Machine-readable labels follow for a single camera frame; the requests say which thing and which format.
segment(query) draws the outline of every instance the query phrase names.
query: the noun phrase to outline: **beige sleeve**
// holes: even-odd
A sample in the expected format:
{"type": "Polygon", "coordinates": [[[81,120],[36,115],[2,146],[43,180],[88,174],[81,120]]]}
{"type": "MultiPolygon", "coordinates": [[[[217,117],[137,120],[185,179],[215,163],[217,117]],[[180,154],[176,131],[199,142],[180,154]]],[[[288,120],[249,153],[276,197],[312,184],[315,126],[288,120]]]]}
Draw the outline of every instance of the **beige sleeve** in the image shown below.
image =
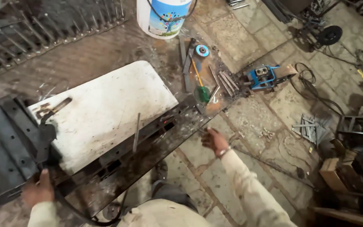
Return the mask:
{"type": "Polygon", "coordinates": [[[221,161],[248,220],[258,227],[296,226],[234,150],[226,152],[221,161]]]}
{"type": "Polygon", "coordinates": [[[28,227],[58,227],[58,223],[54,202],[41,202],[33,206],[28,227]]]}

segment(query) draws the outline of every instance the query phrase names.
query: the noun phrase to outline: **dirty floor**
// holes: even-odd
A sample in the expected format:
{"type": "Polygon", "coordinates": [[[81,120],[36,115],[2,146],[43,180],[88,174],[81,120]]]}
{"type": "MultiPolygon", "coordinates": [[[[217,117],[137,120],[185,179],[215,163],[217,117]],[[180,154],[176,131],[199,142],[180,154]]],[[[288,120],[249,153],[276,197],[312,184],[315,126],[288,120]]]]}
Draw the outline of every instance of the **dirty floor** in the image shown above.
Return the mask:
{"type": "MultiPolygon", "coordinates": [[[[286,65],[302,62],[315,73],[315,87],[319,94],[336,102],[345,114],[356,113],[363,105],[363,80],[356,69],[320,52],[304,51],[306,45],[292,37],[290,26],[279,22],[270,10],[258,0],[246,0],[250,6],[232,10],[223,0],[199,1],[192,23],[206,42],[219,49],[219,55],[232,72],[238,72],[247,63],[254,65],[286,65]]],[[[363,49],[363,17],[353,9],[339,4],[325,19],[330,25],[343,29],[341,43],[354,53],[363,49]]],[[[354,62],[355,59],[340,44],[331,46],[335,56],[354,62]]],[[[310,175],[317,174],[319,156],[310,151],[310,143],[296,136],[291,125],[301,115],[317,114],[320,110],[331,115],[330,130],[335,130],[338,116],[318,101],[306,100],[290,83],[275,92],[255,93],[249,98],[236,100],[225,112],[214,117],[211,126],[229,139],[233,146],[258,155],[263,160],[296,172],[300,167],[310,175]]],[[[299,226],[304,224],[306,209],[312,204],[311,188],[239,153],[239,157],[259,181],[271,192],[299,226]]],[[[183,188],[194,199],[199,213],[216,226],[242,226],[248,220],[234,197],[221,162],[213,152],[200,145],[199,133],[192,135],[166,161],[168,181],[183,188]]],[[[138,202],[150,196],[149,174],[141,178],[132,191],[138,202]]]]}

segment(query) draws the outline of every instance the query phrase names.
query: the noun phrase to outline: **welding table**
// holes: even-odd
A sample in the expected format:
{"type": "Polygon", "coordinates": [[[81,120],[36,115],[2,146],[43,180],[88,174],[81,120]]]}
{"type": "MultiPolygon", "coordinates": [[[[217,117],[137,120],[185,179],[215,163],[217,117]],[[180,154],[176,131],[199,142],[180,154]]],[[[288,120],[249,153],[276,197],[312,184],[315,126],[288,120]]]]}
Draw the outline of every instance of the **welding table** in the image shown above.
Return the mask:
{"type": "MultiPolygon", "coordinates": [[[[186,21],[184,28],[186,37],[204,41],[192,28],[192,23],[186,21]]],[[[229,71],[214,53],[203,60],[200,72],[204,84],[209,86],[210,90],[215,88],[216,84],[208,65],[211,64],[216,72],[229,71]]],[[[137,26],[135,19],[105,33],[54,49],[0,76],[0,97],[15,94],[27,100],[30,106],[40,99],[59,94],[138,60],[146,60],[154,67],[179,102],[187,97],[181,71],[179,39],[165,42],[150,38],[137,26]]],[[[225,108],[229,102],[228,98],[221,98],[218,103],[208,105],[204,115],[199,114],[195,109],[188,109],[185,114],[177,118],[174,127],[164,133],[154,145],[141,146],[145,149],[128,159],[127,163],[120,167],[104,186],[100,178],[94,177],[83,182],[75,191],[69,193],[66,199],[77,209],[91,216],[96,215],[225,108]]],[[[73,177],[74,181],[85,179],[85,174],[88,173],[83,174],[73,177]]],[[[64,182],[60,176],[56,180],[64,182]]],[[[63,207],[58,209],[61,222],[65,225],[80,226],[82,224],[71,215],[69,210],[63,207]]],[[[20,217],[15,219],[18,225],[24,222],[23,219],[28,218],[29,212],[20,199],[1,206],[1,211],[8,213],[11,217],[20,217]]]]}

